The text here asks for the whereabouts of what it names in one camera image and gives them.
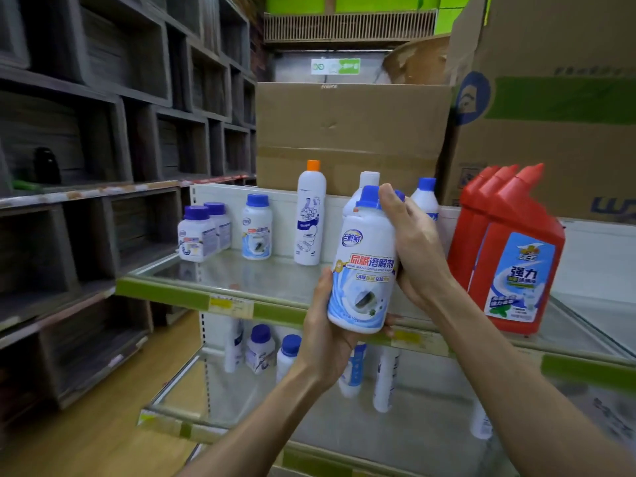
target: vent grille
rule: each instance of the vent grille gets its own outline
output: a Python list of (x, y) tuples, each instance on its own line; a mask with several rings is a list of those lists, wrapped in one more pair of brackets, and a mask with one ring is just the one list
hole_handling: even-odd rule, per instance
[(399, 42), (430, 37), (437, 10), (336, 15), (265, 14), (265, 43)]

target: large cardboard box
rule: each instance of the large cardboard box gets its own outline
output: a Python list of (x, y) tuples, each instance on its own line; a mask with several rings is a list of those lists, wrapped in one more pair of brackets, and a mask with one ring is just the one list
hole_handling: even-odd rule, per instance
[(555, 216), (636, 223), (636, 0), (470, 0), (451, 33), (441, 202), (487, 165), (544, 162)]
[(352, 195), (365, 170), (410, 194), (435, 174), (450, 100), (448, 86), (259, 83), (258, 185), (295, 191), (317, 159), (328, 194)]

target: white bottle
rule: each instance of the white bottle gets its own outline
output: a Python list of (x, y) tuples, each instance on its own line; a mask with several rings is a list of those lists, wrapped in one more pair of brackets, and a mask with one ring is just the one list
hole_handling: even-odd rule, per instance
[(216, 229), (204, 206), (186, 206), (177, 232), (179, 257), (185, 261), (202, 263), (217, 251)]
[(206, 202), (204, 204), (210, 213), (211, 221), (216, 225), (216, 235), (219, 238), (219, 251), (232, 245), (232, 222), (226, 214), (225, 204), (222, 202)]
[(248, 194), (243, 209), (243, 257), (258, 261), (272, 254), (272, 209), (267, 194)]
[(294, 237), (294, 261), (298, 264), (315, 266), (320, 263), (326, 195), (327, 179), (320, 172), (320, 161), (308, 160), (307, 170), (298, 178)]
[(417, 207), (422, 209), (426, 214), (431, 216), (434, 221), (440, 216), (440, 205), (435, 199), (435, 178), (420, 177), (417, 189), (411, 196), (411, 199)]
[(393, 382), (398, 375), (400, 353), (400, 350), (391, 346), (382, 348), (373, 392), (373, 407), (382, 413), (391, 409)]
[(362, 194), (362, 188), (364, 186), (378, 186), (380, 185), (380, 173), (379, 172), (370, 172), (365, 170), (360, 173), (360, 187), (354, 192), (354, 195), (351, 199), (345, 204), (344, 209), (342, 210), (342, 217), (351, 216), (356, 212), (355, 203), (360, 200), (360, 196)]
[(276, 354), (276, 383), (280, 382), (296, 361), (302, 339), (298, 335), (287, 335), (282, 339), (281, 349)]
[(474, 401), (473, 416), (471, 417), (471, 433), (479, 440), (492, 437), (492, 424), (479, 400)]
[(276, 343), (272, 339), (270, 327), (266, 324), (258, 324), (253, 327), (245, 352), (247, 366), (255, 374), (260, 375), (270, 365), (275, 352)]
[(358, 342), (349, 356), (346, 368), (342, 376), (338, 379), (340, 392), (346, 398), (353, 398), (360, 393), (362, 388), (362, 370), (364, 369), (364, 356), (366, 355), (366, 344)]
[(234, 373), (243, 363), (243, 321), (227, 316), (228, 332), (225, 335), (225, 361), (223, 368), (226, 373)]
[[(333, 263), (327, 315), (356, 333), (377, 333), (384, 326), (398, 268), (395, 230), (380, 207), (378, 189), (366, 185), (358, 211), (346, 216)], [(396, 194), (404, 200), (403, 193)]]

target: red bottle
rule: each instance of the red bottle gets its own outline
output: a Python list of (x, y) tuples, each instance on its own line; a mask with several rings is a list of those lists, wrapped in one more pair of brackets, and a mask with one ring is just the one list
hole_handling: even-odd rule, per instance
[(488, 229), (487, 210), (490, 200), (498, 190), (514, 177), (518, 168), (518, 165), (502, 167), (473, 194), (470, 201), (467, 201), (466, 207), (473, 212), (473, 220), (463, 246), (462, 260), (458, 265), (458, 276), (455, 276), (455, 279), (464, 289), (470, 288), (475, 261), (477, 260), (483, 237), (486, 234), (486, 229)]
[(557, 218), (530, 197), (543, 164), (524, 168), (490, 198), (490, 225), (469, 294), (502, 331), (539, 330), (565, 245)]
[(468, 282), (471, 278), (470, 272), (462, 272), (462, 264), (465, 262), (465, 248), (469, 243), (471, 225), (473, 224), (474, 211), (471, 202), (481, 186), (494, 176), (498, 170), (499, 166), (497, 165), (486, 167), (477, 177), (474, 177), (471, 182), (466, 184), (459, 198), (462, 210), (459, 213), (455, 234), (450, 243), (448, 261), (450, 273), (464, 289), (468, 289)]

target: person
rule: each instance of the person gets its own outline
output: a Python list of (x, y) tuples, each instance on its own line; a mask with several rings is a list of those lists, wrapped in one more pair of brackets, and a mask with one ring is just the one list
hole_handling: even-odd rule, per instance
[[(389, 184), (382, 208), (396, 230), (398, 284), (426, 312), (457, 360), (517, 471), (524, 477), (636, 476), (636, 462), (610, 440), (517, 350), (473, 303), (449, 271), (433, 220)], [(179, 477), (266, 476), (296, 426), (343, 373), (363, 339), (326, 315), (332, 273), (323, 270), (290, 372), (265, 401)], [(388, 321), (385, 331), (392, 331)]]

